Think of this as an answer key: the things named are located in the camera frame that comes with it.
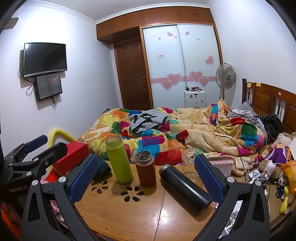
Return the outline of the overhead wooden cabinets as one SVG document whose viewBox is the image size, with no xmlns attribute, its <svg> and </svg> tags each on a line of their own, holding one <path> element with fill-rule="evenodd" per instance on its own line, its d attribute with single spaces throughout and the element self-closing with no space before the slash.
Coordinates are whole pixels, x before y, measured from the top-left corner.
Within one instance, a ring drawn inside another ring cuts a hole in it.
<svg viewBox="0 0 296 241">
<path fill-rule="evenodd" d="M 113 44 L 140 36 L 143 25 L 193 22 L 213 24 L 210 9 L 193 6 L 168 6 L 134 11 L 96 25 L 97 40 Z"/>
</svg>

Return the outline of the white suitcase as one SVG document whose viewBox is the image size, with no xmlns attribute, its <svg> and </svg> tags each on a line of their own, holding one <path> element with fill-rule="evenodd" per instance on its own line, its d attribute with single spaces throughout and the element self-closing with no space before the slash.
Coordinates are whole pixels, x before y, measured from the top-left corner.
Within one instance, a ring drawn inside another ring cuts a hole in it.
<svg viewBox="0 0 296 241">
<path fill-rule="evenodd" d="M 207 106 L 207 93 L 204 90 L 184 91 L 185 108 L 205 108 Z"/>
</svg>

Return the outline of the grey black garment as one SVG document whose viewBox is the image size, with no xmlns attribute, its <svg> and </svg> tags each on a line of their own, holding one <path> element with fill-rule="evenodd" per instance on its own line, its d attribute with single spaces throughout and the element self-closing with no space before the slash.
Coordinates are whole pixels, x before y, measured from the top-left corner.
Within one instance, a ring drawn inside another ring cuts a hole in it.
<svg viewBox="0 0 296 241">
<path fill-rule="evenodd" d="M 158 109 L 146 111 L 132 110 L 128 118 L 133 134 L 139 134 L 163 126 L 170 119 L 168 115 Z"/>
</svg>

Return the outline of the dark teal cup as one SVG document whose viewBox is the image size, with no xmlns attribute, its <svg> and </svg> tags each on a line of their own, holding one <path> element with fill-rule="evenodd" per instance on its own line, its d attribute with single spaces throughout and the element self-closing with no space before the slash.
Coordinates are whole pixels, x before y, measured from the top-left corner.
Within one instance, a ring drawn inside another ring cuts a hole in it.
<svg viewBox="0 0 296 241">
<path fill-rule="evenodd" d="M 92 180 L 97 181 L 103 177 L 111 174 L 111 168 L 103 158 L 99 158 L 99 165 L 96 173 L 94 174 Z"/>
</svg>

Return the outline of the green bottle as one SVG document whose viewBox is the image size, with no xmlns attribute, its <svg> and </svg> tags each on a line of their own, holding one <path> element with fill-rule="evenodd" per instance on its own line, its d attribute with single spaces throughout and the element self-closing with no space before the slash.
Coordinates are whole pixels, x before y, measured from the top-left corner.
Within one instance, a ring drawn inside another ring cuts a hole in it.
<svg viewBox="0 0 296 241">
<path fill-rule="evenodd" d="M 112 135 L 106 139 L 105 143 L 109 161 L 118 183 L 128 184 L 132 182 L 133 174 L 122 137 Z"/>
</svg>

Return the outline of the round wooden table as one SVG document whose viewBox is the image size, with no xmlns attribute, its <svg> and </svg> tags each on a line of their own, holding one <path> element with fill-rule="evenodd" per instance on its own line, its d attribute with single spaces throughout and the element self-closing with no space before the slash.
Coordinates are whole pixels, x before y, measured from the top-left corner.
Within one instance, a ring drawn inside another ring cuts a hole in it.
<svg viewBox="0 0 296 241">
<path fill-rule="evenodd" d="M 145 188 L 137 169 L 122 185 L 114 174 L 93 181 L 75 204 L 92 231 L 107 240 L 193 240 L 211 218 L 213 206 L 196 213 L 161 178 Z"/>
</svg>

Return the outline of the small wall monitor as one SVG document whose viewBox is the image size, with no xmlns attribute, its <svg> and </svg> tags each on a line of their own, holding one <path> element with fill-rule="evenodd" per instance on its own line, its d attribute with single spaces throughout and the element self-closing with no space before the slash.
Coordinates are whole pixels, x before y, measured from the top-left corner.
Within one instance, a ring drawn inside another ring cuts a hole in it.
<svg viewBox="0 0 296 241">
<path fill-rule="evenodd" d="M 37 101 L 52 98 L 63 93 L 59 73 L 37 76 L 34 81 L 34 91 Z"/>
</svg>

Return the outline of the brown wooden door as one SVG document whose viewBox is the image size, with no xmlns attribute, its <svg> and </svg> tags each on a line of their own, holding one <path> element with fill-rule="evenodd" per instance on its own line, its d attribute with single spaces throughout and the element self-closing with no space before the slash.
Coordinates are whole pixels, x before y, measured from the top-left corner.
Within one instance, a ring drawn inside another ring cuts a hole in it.
<svg viewBox="0 0 296 241">
<path fill-rule="evenodd" d="M 115 44 L 114 48 L 123 107 L 132 110 L 150 109 L 151 101 L 140 39 Z"/>
</svg>

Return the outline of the red gift box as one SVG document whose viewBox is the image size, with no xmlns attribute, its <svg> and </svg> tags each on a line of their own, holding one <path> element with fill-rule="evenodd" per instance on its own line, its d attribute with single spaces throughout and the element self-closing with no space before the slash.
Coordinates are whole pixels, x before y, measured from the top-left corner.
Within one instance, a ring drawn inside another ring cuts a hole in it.
<svg viewBox="0 0 296 241">
<path fill-rule="evenodd" d="M 85 142 L 72 141 L 67 144 L 67 148 L 67 155 L 53 164 L 54 170 L 62 176 L 67 175 L 90 154 L 88 144 Z"/>
</svg>

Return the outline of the standing electric fan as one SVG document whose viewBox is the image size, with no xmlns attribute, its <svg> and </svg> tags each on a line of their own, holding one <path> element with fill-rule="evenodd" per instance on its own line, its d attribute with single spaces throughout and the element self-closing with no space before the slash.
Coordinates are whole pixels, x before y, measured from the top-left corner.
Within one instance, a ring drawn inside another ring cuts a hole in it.
<svg viewBox="0 0 296 241">
<path fill-rule="evenodd" d="M 220 99 L 225 100 L 225 91 L 236 82 L 236 72 L 233 66 L 228 63 L 221 64 L 216 70 L 215 79 L 220 88 Z"/>
</svg>

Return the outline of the colourful patchwork blanket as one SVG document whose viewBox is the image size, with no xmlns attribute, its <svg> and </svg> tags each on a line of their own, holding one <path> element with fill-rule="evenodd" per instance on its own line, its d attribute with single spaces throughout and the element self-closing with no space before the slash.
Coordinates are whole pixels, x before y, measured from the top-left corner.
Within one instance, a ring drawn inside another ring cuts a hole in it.
<svg viewBox="0 0 296 241">
<path fill-rule="evenodd" d="M 222 100 L 200 109 L 158 110 L 170 117 L 163 126 L 133 134 L 128 118 L 132 110 L 112 109 L 102 114 L 78 140 L 87 143 L 90 152 L 108 160 L 105 141 L 109 136 L 119 135 L 130 162 L 137 152 L 149 151 L 157 166 L 181 164 L 186 149 L 198 148 L 207 157 L 233 157 L 232 172 L 236 176 L 268 154 L 264 133 L 243 118 L 228 118 L 229 108 Z"/>
</svg>

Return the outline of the black thermos bottle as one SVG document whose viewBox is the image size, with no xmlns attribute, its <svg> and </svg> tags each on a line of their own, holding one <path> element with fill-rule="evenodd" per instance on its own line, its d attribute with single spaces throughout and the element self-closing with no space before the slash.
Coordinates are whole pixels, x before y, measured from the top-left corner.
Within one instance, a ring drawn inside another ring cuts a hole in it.
<svg viewBox="0 0 296 241">
<path fill-rule="evenodd" d="M 209 194 L 175 166 L 163 165 L 159 175 L 164 183 L 196 213 L 201 213 L 212 203 Z"/>
</svg>

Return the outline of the wall mounted black television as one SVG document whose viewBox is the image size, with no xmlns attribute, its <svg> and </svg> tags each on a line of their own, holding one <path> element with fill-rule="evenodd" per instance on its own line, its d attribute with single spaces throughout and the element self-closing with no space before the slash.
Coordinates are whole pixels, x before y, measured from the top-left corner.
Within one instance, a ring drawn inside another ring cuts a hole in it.
<svg viewBox="0 0 296 241">
<path fill-rule="evenodd" d="M 25 43 L 23 50 L 23 76 L 67 71 L 66 45 L 60 43 Z"/>
</svg>

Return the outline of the clear glass jar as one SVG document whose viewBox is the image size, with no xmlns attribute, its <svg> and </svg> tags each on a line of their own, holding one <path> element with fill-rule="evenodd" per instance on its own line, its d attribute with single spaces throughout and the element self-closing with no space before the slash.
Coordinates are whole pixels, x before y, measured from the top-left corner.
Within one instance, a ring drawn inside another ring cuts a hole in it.
<svg viewBox="0 0 296 241">
<path fill-rule="evenodd" d="M 198 148 L 188 148 L 184 151 L 182 165 L 183 166 L 190 166 L 194 164 L 195 157 L 199 154 L 203 154 L 204 151 Z M 197 173 L 196 171 L 185 171 L 183 174 L 189 178 L 191 181 L 195 182 L 197 180 Z"/>
</svg>

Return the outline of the wooden headboard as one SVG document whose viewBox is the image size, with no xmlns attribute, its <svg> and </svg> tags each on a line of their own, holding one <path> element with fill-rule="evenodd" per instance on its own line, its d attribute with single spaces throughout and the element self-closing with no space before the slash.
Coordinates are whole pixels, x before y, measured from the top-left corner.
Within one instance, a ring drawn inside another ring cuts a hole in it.
<svg viewBox="0 0 296 241">
<path fill-rule="evenodd" d="M 263 115 L 279 115 L 283 110 L 282 129 L 295 132 L 295 94 L 272 85 L 242 79 L 242 101 L 249 101 L 253 110 Z"/>
</svg>

